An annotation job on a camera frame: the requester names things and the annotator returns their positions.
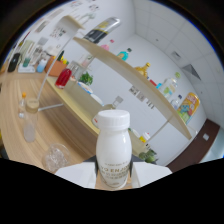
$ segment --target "electrical outlet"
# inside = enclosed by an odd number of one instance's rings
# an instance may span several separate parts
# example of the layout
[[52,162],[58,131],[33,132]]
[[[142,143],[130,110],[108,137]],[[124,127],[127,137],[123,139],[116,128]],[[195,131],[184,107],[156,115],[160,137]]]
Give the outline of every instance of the electrical outlet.
[[138,98],[141,102],[143,102],[144,99],[145,99],[146,97],[142,94],[142,92],[139,92],[139,94],[137,95],[137,98]]
[[139,90],[138,90],[136,87],[134,87],[134,86],[132,86],[132,87],[129,89],[129,91],[130,91],[134,96],[136,96],[136,94],[139,92]]

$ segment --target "wall shelf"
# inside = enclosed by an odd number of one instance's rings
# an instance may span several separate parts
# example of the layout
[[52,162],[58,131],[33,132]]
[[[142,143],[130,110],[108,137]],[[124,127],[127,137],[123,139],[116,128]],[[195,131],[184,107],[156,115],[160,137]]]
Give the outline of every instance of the wall shelf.
[[150,101],[156,106],[160,113],[173,125],[179,132],[181,132],[188,140],[192,138],[185,123],[174,110],[168,100],[159,92],[155,86],[148,82],[137,70],[127,64],[125,61],[104,50],[98,45],[91,43],[88,40],[73,38],[79,45],[85,48],[91,55],[99,59],[101,62],[119,73],[123,78],[132,83],[138,88]]

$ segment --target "yellow bottle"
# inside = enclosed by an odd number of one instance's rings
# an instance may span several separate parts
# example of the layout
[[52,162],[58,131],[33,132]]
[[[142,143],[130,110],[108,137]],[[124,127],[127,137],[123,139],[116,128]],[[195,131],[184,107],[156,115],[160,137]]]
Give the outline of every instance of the yellow bottle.
[[141,75],[143,75],[144,77],[148,77],[148,73],[147,73],[147,69],[150,67],[150,64],[147,62],[146,63],[146,65],[145,66],[143,66],[143,67],[135,67],[135,69],[137,70],[137,71],[139,71],[139,73],[141,74]]

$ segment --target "red bottle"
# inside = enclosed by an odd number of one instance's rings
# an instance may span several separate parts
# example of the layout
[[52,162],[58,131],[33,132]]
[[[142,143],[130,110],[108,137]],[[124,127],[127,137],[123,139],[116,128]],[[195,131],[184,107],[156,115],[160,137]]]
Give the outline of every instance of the red bottle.
[[57,81],[55,82],[55,86],[60,89],[64,89],[65,85],[67,84],[70,76],[72,75],[72,68],[74,65],[68,65],[58,76]]

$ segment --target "glass bottle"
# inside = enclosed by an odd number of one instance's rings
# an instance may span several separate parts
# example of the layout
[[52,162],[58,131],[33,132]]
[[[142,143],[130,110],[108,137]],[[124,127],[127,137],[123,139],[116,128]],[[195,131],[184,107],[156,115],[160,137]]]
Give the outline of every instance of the glass bottle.
[[27,142],[33,142],[35,140],[38,108],[39,101],[37,99],[30,98],[26,101],[23,133]]
[[135,67],[135,69],[144,77],[148,78],[147,69],[150,67],[150,64],[147,62],[143,67]]
[[37,61],[39,60],[39,58],[41,56],[42,51],[43,51],[43,48],[41,45],[36,47],[35,51],[33,52],[32,57],[31,57],[30,65],[35,65],[37,63]]
[[176,91],[177,80],[174,78],[165,79],[164,83],[159,87],[159,91],[168,100],[172,94]]
[[22,93],[22,99],[19,101],[19,117],[24,118],[24,113],[25,113],[25,106],[26,106],[26,93]]
[[127,51],[121,51],[117,56],[122,60],[126,61],[131,51],[132,51],[131,48],[128,48]]
[[67,84],[70,76],[72,75],[72,69],[74,64],[68,64],[68,66],[62,70],[61,74],[58,76],[57,81],[55,82],[55,86],[59,89],[64,89],[65,85]]
[[170,102],[171,105],[173,106],[173,108],[174,108],[175,110],[178,109],[178,107],[179,107],[179,100],[181,100],[181,99],[182,99],[182,96],[179,95],[179,96],[178,96],[178,99],[174,99],[174,100],[172,100],[172,101]]
[[92,43],[98,44],[105,36],[120,26],[121,20],[116,17],[110,17],[92,29],[83,38]]
[[126,185],[132,157],[130,114],[124,110],[105,110],[98,117],[96,159],[102,186],[106,190],[119,190]]

